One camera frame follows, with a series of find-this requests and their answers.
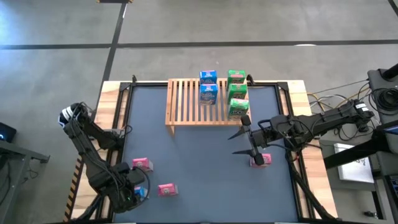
concrete floor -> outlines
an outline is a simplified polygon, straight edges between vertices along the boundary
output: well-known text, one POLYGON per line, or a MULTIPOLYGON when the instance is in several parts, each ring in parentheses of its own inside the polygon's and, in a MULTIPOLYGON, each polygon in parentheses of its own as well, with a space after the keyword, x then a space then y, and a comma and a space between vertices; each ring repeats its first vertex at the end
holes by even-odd
MULTIPOLYGON (((0 44, 108 44, 119 10, 94 0, 1 1, 0 44)), ((387 0, 135 0, 119 43, 398 39, 397 27, 387 0)), ((73 102, 95 106, 108 52, 0 50, 0 120, 18 130, 16 144, 51 154, 46 166, 32 163, 40 175, 24 184, 13 223, 62 220, 77 153, 57 116, 73 102)), ((195 77, 203 69, 225 77, 239 68, 258 80, 302 79, 319 91, 397 62, 398 45, 118 49, 110 80, 195 77)), ((350 96, 361 85, 323 94, 350 96)), ((340 217, 375 222, 360 214, 373 206, 366 194, 333 189, 340 217)))

green box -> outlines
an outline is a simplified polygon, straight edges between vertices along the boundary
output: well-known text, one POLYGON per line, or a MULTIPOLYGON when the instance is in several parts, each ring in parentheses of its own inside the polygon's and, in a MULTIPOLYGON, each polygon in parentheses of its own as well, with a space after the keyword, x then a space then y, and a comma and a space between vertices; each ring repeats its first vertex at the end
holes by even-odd
POLYGON ((240 120, 242 115, 245 115, 249 109, 249 100, 231 99, 228 106, 228 119, 240 120))
POLYGON ((246 78, 246 72, 244 70, 228 70, 227 76, 227 89, 232 83, 242 84, 246 78))
POLYGON ((244 99, 248 93, 248 86, 246 84, 230 84, 228 87, 228 104, 232 98, 244 99))

desk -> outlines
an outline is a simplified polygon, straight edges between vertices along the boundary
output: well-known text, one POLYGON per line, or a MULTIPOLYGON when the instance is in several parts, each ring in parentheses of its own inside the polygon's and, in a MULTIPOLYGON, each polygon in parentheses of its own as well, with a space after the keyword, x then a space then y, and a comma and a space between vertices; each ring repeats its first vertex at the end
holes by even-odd
MULTIPOLYGON (((275 81, 268 80, 257 82, 275 83, 275 81)), ((287 80, 278 82, 287 82, 287 85, 289 87, 289 97, 294 115, 311 114, 307 98, 307 92, 305 90, 304 82, 302 80, 287 80)), ((118 99, 119 88, 121 84, 123 85, 123 83, 126 82, 104 82, 95 116, 96 124, 103 129, 122 128, 123 121, 125 119, 124 112, 127 107, 126 102, 129 98, 128 94, 123 94, 118 99), (121 107, 117 109, 116 105, 118 101, 121 102, 121 107), (117 110, 120 112, 119 117, 115 117, 115 111, 117 110), (118 121, 118 125, 116 127, 114 127, 113 125, 114 119, 118 121)), ((288 114, 288 99, 285 95, 285 92, 280 90, 280 96, 282 106, 284 108, 283 111, 285 114, 288 114)), ((108 159, 110 159, 111 163, 113 164, 116 162, 118 156, 121 157, 121 155, 117 155, 117 152, 114 152, 113 155, 107 155, 106 151, 100 150, 100 154, 103 159, 108 157, 108 159)), ((305 164, 305 171, 307 173, 308 184, 311 191, 314 193, 320 203, 326 208, 326 210, 331 215, 337 217, 335 203, 331 194, 331 189, 320 150, 315 147, 307 147, 306 150, 303 151, 302 157, 305 164)), ((303 192, 300 189, 298 190, 298 194, 300 195, 302 216, 309 217, 307 201, 303 195, 303 192)), ((81 162, 81 158, 78 158, 76 162, 76 169, 72 177, 71 191, 67 200, 67 208, 65 210, 64 221, 67 221, 70 218, 76 218, 81 215, 84 212, 85 208, 94 199, 95 195, 96 194, 94 190, 88 184, 87 178, 85 176, 85 166, 81 162)), ((108 208, 109 202, 106 199, 104 202, 104 206, 102 207, 102 212, 99 212, 95 216, 93 215, 93 218, 106 218, 108 215, 108 208)))

pink box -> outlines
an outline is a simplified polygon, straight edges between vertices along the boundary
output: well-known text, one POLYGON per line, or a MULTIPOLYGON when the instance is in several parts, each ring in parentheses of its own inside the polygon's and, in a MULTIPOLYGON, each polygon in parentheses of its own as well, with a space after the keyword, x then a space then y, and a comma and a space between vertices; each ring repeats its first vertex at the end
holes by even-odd
POLYGON ((272 160, 271 160, 271 154, 269 153, 262 153, 262 158, 264 159, 264 164, 261 166, 258 166, 255 162, 253 158, 250 158, 250 166, 253 168, 264 168, 267 167, 269 165, 271 165, 272 160))
POLYGON ((173 196, 178 194, 175 184, 162 184, 157 186, 159 196, 173 196))
POLYGON ((154 164, 148 158, 133 159, 132 166, 147 172, 154 171, 154 164))

wooden rack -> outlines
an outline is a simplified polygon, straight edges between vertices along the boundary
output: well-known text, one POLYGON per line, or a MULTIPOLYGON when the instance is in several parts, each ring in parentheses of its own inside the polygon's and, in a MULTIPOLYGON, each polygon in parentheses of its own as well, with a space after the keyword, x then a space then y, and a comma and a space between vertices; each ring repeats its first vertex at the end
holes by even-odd
POLYGON ((199 78, 171 78, 167 86, 165 124, 174 136, 176 126, 240 126, 228 120, 226 78, 217 79, 216 105, 199 104, 199 78))

